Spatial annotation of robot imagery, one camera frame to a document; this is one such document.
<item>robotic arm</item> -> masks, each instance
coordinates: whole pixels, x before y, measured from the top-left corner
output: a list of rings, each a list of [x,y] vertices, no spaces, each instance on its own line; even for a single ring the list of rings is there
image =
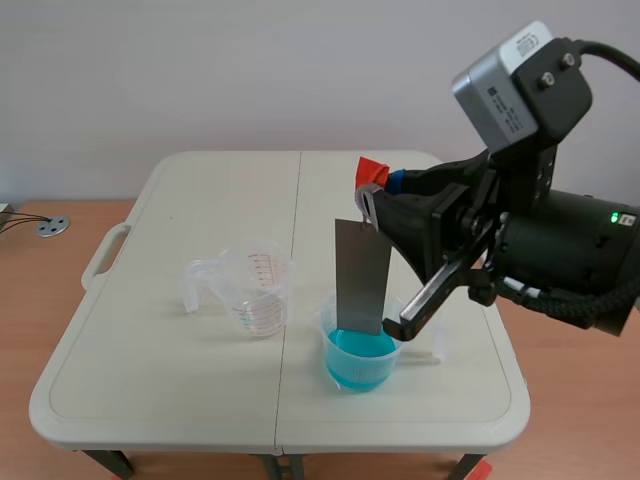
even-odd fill
[[[584,54],[640,81],[640,64],[624,53],[553,38],[533,22],[453,83],[487,150],[356,191],[365,218],[424,284],[400,323],[384,320],[389,335],[413,339],[458,286],[482,305],[501,295],[580,328],[621,333],[640,295],[640,209],[550,189],[557,145],[591,107]]]

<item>wooden floor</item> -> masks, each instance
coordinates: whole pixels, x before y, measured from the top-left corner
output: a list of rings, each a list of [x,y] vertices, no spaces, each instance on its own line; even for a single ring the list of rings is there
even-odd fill
[[[31,429],[31,390],[82,298],[82,273],[130,202],[32,203],[66,214],[71,227],[43,240],[33,224],[0,235],[0,480],[109,479],[81,453],[55,448]],[[640,319],[622,338],[583,332],[509,302],[499,308],[528,381],[525,433],[488,457],[491,480],[640,478]],[[135,479],[266,479],[247,455],[128,452]],[[340,454],[305,459],[308,480],[443,480],[455,455]]]

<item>red tag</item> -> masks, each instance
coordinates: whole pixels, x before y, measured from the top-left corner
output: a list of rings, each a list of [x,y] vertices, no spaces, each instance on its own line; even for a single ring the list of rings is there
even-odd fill
[[[493,467],[490,464],[488,464],[484,460],[481,460],[480,463],[476,465],[476,468],[474,468],[473,471],[469,474],[467,480],[486,480],[487,478],[489,478],[489,475],[491,475],[492,470]]]
[[[377,183],[382,188],[387,184],[389,165],[360,157],[356,171],[356,190],[367,183]]]

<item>measuring cup handle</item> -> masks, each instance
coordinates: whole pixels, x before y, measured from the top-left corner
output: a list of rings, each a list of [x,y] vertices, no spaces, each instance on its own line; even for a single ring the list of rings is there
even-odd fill
[[[189,264],[180,280],[180,293],[187,313],[200,308],[200,290],[209,285],[209,279],[220,265],[219,260],[195,260]]]

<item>measuring cup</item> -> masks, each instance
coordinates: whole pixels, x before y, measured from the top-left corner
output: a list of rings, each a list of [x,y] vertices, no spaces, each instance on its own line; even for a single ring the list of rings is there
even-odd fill
[[[206,285],[242,330],[272,335],[291,314],[292,269],[286,250],[263,240],[230,248],[211,260],[195,260],[182,277],[184,307],[187,313],[198,310],[199,287]]]
[[[399,299],[385,299],[386,318],[397,319],[401,310]],[[384,382],[405,345],[384,332],[368,335],[338,330],[335,296],[314,316],[312,323],[322,335],[324,360],[329,374],[339,385],[354,390],[370,390]]]

